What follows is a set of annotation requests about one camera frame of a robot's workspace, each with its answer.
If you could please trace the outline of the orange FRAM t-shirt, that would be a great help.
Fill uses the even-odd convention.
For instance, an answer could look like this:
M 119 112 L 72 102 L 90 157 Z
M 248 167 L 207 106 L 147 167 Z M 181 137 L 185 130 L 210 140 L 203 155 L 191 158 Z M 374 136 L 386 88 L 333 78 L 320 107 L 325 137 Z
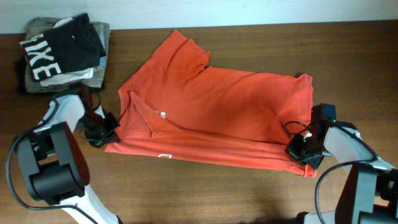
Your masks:
M 120 87 L 119 142 L 106 152 L 315 177 L 285 149 L 308 124 L 313 78 L 211 67 L 210 52 L 173 31 Z

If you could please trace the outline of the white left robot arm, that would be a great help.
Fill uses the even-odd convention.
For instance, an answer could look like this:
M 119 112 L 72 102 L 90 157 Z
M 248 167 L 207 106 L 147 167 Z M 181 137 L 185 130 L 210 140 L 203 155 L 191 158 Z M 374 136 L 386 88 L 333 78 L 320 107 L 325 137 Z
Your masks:
M 81 85 L 57 93 L 38 125 L 18 135 L 6 160 L 6 179 L 15 200 L 29 210 L 18 196 L 11 178 L 11 158 L 18 165 L 29 195 L 44 201 L 44 210 L 64 210 L 78 223 L 120 224 L 121 219 L 110 212 L 90 185 L 86 159 L 73 135 L 80 129 L 88 143 L 101 148 L 120 142 L 114 115 L 94 105 L 94 91 Z

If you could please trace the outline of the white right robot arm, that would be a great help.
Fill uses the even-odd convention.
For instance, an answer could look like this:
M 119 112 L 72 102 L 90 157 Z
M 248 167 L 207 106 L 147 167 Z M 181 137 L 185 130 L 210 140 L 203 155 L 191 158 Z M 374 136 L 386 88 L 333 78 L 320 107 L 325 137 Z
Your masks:
M 311 110 L 311 120 L 293 133 L 285 149 L 299 165 L 317 169 L 325 157 L 335 157 L 337 165 L 328 168 L 315 186 L 314 213 L 302 212 L 297 223 L 391 223 L 397 224 L 397 169 L 366 144 L 357 127 L 338 121 L 335 106 L 321 103 Z M 345 186 L 336 208 L 320 209 L 319 192 L 324 178 L 343 168 Z

